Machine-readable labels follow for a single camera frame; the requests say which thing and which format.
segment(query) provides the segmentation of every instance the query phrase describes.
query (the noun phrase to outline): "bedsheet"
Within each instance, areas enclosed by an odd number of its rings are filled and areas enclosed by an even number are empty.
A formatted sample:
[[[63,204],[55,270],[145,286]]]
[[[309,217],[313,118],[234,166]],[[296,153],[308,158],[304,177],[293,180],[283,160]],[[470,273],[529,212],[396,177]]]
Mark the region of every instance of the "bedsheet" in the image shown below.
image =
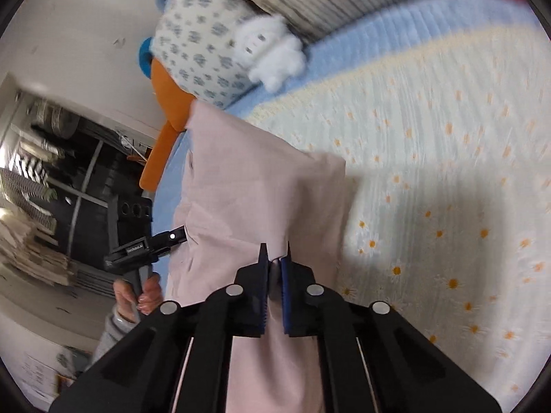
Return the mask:
[[[551,49],[449,34],[258,105],[249,123],[346,159],[339,291],[385,300],[510,412],[551,353]]]
[[[527,5],[513,0],[413,0],[393,6],[312,45],[307,50],[306,73],[286,82],[277,95],[270,95],[258,87],[228,107],[227,112],[243,118],[259,103],[384,55],[404,51],[447,33],[513,23],[539,24]],[[153,204],[154,234],[173,227],[185,157],[190,147],[191,138],[182,134],[167,162]],[[167,256],[155,264],[155,271],[164,284],[167,264]]]

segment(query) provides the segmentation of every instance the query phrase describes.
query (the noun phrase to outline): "blue blanket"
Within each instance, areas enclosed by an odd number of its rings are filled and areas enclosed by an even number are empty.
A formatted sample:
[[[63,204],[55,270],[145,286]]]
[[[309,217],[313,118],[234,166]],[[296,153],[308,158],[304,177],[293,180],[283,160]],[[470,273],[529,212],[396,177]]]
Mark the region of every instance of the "blue blanket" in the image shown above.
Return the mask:
[[[392,6],[310,46],[306,51],[309,60],[306,73],[288,80],[277,95],[270,95],[262,86],[257,87],[228,107],[227,112],[244,118],[257,104],[309,82],[323,80],[431,39],[493,24],[519,23],[539,24],[529,6],[513,0],[413,0]],[[153,204],[153,233],[172,227],[190,146],[189,135],[181,135],[166,165]],[[167,264],[166,256],[155,265],[155,271],[165,284]]]

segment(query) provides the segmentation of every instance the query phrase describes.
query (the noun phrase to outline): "white fluffy toy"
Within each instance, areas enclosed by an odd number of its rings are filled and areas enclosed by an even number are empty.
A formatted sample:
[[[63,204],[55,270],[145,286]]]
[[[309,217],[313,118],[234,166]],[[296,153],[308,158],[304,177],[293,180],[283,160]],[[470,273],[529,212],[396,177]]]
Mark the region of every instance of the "white fluffy toy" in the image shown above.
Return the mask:
[[[249,70],[254,84],[262,82],[275,93],[288,77],[306,67],[302,43],[287,29],[281,15],[262,15],[245,21],[235,33],[234,60]]]

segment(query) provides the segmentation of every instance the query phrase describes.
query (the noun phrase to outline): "gray sleeve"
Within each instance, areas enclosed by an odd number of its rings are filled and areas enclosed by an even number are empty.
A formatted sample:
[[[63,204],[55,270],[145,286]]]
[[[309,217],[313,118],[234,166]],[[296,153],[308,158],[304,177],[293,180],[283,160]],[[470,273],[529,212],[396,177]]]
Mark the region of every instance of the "gray sleeve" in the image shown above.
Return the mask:
[[[90,365],[93,365],[95,362],[100,360],[100,358],[103,357],[109,349],[115,346],[120,339],[129,333],[134,326],[136,326],[135,323],[126,321],[118,314],[115,306],[113,311],[107,315],[105,319],[105,330],[101,335],[94,354],[92,355]]]

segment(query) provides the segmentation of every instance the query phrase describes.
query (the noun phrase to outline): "hand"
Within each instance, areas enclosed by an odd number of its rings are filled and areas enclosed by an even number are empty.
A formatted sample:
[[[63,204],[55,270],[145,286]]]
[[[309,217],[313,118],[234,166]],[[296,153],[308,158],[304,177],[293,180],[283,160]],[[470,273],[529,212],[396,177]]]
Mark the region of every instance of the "hand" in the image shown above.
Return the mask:
[[[138,310],[145,315],[149,315],[163,302],[163,290],[159,284],[159,274],[153,275],[145,281],[143,285],[143,293],[138,300]],[[115,299],[117,300],[117,311],[119,315],[127,321],[136,322],[134,317],[133,305],[136,304],[136,295],[132,290],[132,286],[125,280],[118,279],[113,283]]]

